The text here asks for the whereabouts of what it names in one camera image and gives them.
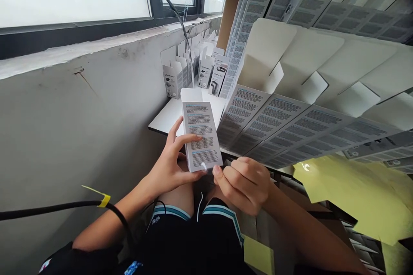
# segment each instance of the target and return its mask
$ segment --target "yellow cable tie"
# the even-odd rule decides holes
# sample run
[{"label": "yellow cable tie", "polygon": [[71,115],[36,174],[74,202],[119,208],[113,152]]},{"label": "yellow cable tie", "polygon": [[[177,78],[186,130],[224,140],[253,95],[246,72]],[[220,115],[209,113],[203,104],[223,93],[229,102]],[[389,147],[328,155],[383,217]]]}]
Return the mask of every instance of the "yellow cable tie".
[{"label": "yellow cable tie", "polygon": [[89,190],[92,190],[92,191],[94,191],[94,192],[96,192],[96,193],[99,193],[99,194],[101,194],[101,195],[103,196],[102,203],[99,204],[98,207],[100,207],[100,208],[105,208],[106,205],[108,205],[109,200],[111,199],[111,196],[109,196],[109,195],[107,195],[107,194],[104,194],[104,193],[102,193],[102,192],[100,192],[100,191],[97,191],[97,190],[95,190],[95,189],[93,189],[93,188],[90,188],[90,187],[88,187],[88,186],[82,185],[82,187],[84,187],[84,188],[86,188],[86,189],[89,189]]}]

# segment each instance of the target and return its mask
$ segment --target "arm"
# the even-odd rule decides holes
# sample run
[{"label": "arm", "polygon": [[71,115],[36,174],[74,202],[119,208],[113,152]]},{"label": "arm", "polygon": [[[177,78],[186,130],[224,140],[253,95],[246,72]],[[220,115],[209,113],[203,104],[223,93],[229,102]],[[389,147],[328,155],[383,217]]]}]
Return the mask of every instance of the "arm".
[{"label": "arm", "polygon": [[226,198],[247,214],[257,215],[263,205],[290,232],[296,247],[312,266],[369,274],[356,254],[334,233],[272,184],[268,169],[257,161],[241,157],[224,171],[216,166],[214,182]]},{"label": "arm", "polygon": [[[176,132],[182,120],[181,116],[171,128],[165,148],[149,174],[115,205],[128,222],[156,197],[185,183],[197,181],[205,175],[202,171],[183,172],[177,163],[178,160],[185,160],[185,155],[179,152],[185,143],[202,139],[195,134],[186,134],[176,138]],[[72,248],[83,251],[108,248],[118,243],[123,234],[124,229],[119,218],[112,211],[106,211],[79,234]]]},{"label": "arm", "polygon": [[341,239],[273,184],[263,208],[289,232],[296,248],[311,265],[327,271],[369,274]]}]

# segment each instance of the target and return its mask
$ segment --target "forearm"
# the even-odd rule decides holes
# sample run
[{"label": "forearm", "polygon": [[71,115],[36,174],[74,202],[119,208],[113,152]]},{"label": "forearm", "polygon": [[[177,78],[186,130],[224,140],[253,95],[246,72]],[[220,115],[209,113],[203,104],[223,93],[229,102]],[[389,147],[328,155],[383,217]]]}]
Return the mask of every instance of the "forearm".
[{"label": "forearm", "polygon": [[328,271],[368,274],[342,240],[273,184],[263,208],[290,232],[297,249],[311,265]]},{"label": "forearm", "polygon": [[[130,222],[141,209],[155,198],[155,193],[148,192],[144,178],[115,206],[125,219]],[[124,227],[118,216],[108,210],[76,237],[73,242],[73,248],[83,251],[108,248],[119,242],[123,236]]]}]

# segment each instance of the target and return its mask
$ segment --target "white table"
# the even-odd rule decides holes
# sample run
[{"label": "white table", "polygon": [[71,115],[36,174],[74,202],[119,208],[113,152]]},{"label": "white table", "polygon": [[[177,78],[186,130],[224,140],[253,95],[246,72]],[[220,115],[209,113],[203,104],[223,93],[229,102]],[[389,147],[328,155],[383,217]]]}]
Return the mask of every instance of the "white table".
[{"label": "white table", "polygon": [[[219,121],[221,119],[222,112],[224,111],[226,100],[213,95],[208,94],[208,89],[199,88],[202,92],[202,98],[204,102],[211,102],[212,115],[214,117],[215,128],[218,127]],[[154,120],[149,124],[149,130],[159,132],[161,134],[167,135],[169,130],[175,121],[182,116],[182,101],[181,99],[170,99],[165,107],[156,115]],[[176,136],[184,134],[183,124],[178,129]],[[231,156],[239,157],[239,155],[229,152],[221,148],[223,153],[229,154]]]}]

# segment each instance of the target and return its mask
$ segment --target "hand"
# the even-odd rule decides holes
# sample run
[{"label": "hand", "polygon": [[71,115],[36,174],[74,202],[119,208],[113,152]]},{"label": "hand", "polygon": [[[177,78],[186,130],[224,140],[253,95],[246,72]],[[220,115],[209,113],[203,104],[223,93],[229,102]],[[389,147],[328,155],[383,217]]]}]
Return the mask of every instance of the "hand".
[{"label": "hand", "polygon": [[256,216],[268,198],[270,172],[257,161],[241,157],[231,166],[214,166],[214,183],[224,196],[244,213]]},{"label": "hand", "polygon": [[206,171],[188,172],[186,156],[179,152],[186,143],[202,140],[202,136],[196,134],[185,134],[176,138],[176,132],[183,119],[182,116],[179,117],[172,126],[162,154],[149,174],[142,180],[153,198],[172,191],[180,185],[195,182],[207,174]]}]

